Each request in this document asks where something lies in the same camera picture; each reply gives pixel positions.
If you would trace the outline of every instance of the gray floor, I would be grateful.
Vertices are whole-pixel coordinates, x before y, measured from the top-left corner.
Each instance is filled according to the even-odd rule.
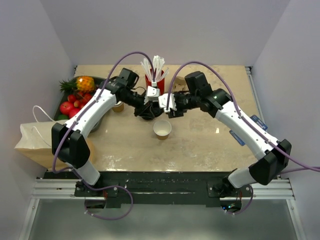
[[[118,216],[128,209],[104,209]],[[135,205],[121,220],[84,214],[83,200],[41,200],[30,240],[295,240],[285,200],[255,200],[242,214],[200,205]]]

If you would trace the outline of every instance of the white wall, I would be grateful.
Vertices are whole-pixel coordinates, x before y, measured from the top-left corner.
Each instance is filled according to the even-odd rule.
[[[319,9],[320,1],[291,0],[252,70],[271,134],[287,138],[292,155],[312,166],[320,166]],[[308,239],[318,240],[320,173],[289,177]]]
[[[0,56],[0,238],[14,240],[44,171],[14,150],[19,126],[34,121],[33,105],[54,112],[72,66],[39,0],[0,1]]]
[[[254,64],[289,1],[41,0],[75,64],[113,64],[139,50],[169,64],[245,66]]]

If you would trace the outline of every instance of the pineapple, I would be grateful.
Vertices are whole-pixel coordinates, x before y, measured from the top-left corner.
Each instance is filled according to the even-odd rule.
[[[90,76],[78,76],[75,81],[60,82],[61,92],[71,92],[72,90],[75,90],[83,93],[91,93],[95,88],[95,81]]]

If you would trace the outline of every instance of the green vegetable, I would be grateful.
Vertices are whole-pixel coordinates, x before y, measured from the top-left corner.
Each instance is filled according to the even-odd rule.
[[[59,115],[58,118],[57,118],[58,121],[59,120],[68,120],[68,119],[69,119],[69,117],[67,115],[64,115],[64,114]]]

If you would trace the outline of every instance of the cup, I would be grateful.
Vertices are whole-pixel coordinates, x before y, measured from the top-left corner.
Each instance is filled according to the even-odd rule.
[[[146,87],[148,86],[151,86],[151,81],[152,79],[150,80],[147,75],[144,75],[144,79],[145,79],[145,84],[146,84]],[[160,81],[158,81],[156,83],[158,89],[160,89],[160,94],[163,95],[165,93],[165,78],[161,79]]]
[[[116,105],[113,106],[112,110],[115,113],[121,113],[125,109],[125,104],[122,101],[118,101]]]
[[[171,124],[166,120],[156,121],[153,125],[153,131],[159,140],[165,140],[171,133]]]

